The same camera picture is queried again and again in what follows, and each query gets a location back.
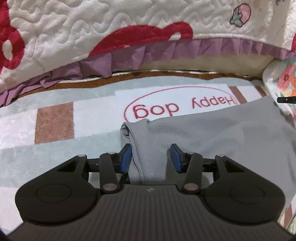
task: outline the black object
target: black object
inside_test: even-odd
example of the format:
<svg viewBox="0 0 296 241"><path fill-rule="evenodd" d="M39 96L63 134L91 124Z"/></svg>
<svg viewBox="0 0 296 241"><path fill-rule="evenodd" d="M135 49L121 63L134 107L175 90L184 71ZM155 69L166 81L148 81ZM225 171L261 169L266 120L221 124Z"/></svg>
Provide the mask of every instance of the black object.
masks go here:
<svg viewBox="0 0 296 241"><path fill-rule="evenodd" d="M276 221L284 194L273 183L226 156L205 159L176 144L170 157L183 186L130 185L132 153L96 159L78 155L23 185L15 202L24 223L11 241L93 240L292 240ZM100 189L88 183L100 172ZM202 172L214 182L201 189Z"/></svg>
<svg viewBox="0 0 296 241"><path fill-rule="evenodd" d="M276 101L278 103L296 104L296 96L278 97Z"/></svg>

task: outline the round joint cover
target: round joint cover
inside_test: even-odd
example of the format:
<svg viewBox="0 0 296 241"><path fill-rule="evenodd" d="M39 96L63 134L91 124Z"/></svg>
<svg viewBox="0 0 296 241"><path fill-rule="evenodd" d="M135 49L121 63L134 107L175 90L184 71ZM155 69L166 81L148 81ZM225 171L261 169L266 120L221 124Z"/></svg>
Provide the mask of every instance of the round joint cover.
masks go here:
<svg viewBox="0 0 296 241"><path fill-rule="evenodd" d="M205 202L221 218L259 224L275 220L285 204L280 188L256 174L229 173L205 191Z"/></svg>
<svg viewBox="0 0 296 241"><path fill-rule="evenodd" d="M48 173L23 185L15 203L24 221L57 225L87 213L96 203L96 190L74 173Z"/></svg>

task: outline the red oval outline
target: red oval outline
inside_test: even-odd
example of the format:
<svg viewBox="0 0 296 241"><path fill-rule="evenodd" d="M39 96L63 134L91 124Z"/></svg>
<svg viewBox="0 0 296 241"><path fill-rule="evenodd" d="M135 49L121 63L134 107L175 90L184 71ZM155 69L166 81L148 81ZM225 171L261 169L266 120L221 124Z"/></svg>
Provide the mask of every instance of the red oval outline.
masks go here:
<svg viewBox="0 0 296 241"><path fill-rule="evenodd" d="M205 88L205 89L219 90L219 91L222 91L222 92L230 95L231 97L234 97L235 105L237 105L237 99L236 99L236 97L234 95L231 95L228 92L226 92L224 90L220 90L218 88L207 87L207 86L179 86L179 87L172 87L172 88L167 88L167 89L163 89L163 90L154 91L154 92L151 92L149 94L143 95L142 97L139 97L138 99L135 99L133 102L131 102L130 104L128 104L128 106L124 110L123 117L124 117L125 121L128 121L127 118L126 118L126 111L127 111L127 109L130 107L130 105L132 105L133 103L135 103L139 99L142 99L142 98L144 98L144 97L146 97L148 95L152 95L152 94L157 93L157 92L166 91L166 90L173 90L173 89L181 89L181 88Z"/></svg>

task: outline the white quilted blanket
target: white quilted blanket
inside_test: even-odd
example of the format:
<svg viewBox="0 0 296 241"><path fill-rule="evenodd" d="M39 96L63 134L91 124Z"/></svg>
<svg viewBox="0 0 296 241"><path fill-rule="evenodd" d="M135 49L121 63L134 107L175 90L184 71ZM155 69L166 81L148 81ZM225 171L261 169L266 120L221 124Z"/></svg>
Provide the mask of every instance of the white quilted blanket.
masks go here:
<svg viewBox="0 0 296 241"><path fill-rule="evenodd" d="M235 37L295 52L296 0L0 0L0 29L1 93L89 56L157 41Z"/></svg>

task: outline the red pattern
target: red pattern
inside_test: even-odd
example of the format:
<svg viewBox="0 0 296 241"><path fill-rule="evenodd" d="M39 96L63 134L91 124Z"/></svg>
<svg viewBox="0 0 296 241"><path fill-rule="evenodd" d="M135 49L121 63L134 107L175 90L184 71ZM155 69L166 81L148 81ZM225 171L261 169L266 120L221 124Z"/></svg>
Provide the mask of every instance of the red pattern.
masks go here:
<svg viewBox="0 0 296 241"><path fill-rule="evenodd" d="M296 52L296 34L295 34L293 41L292 41L291 51Z"/></svg>
<svg viewBox="0 0 296 241"><path fill-rule="evenodd" d="M157 41L168 41L174 33L180 33L180 39L193 38L193 30L191 26L185 22L172 23L165 28L149 25L127 26L106 36L94 47L89 56L127 46L143 45Z"/></svg>
<svg viewBox="0 0 296 241"><path fill-rule="evenodd" d="M9 40L12 45L12 59L8 60L2 51L3 43ZM15 69L20 64L25 50L25 42L20 32L10 25L9 7L6 0L0 0L0 73L3 67Z"/></svg>

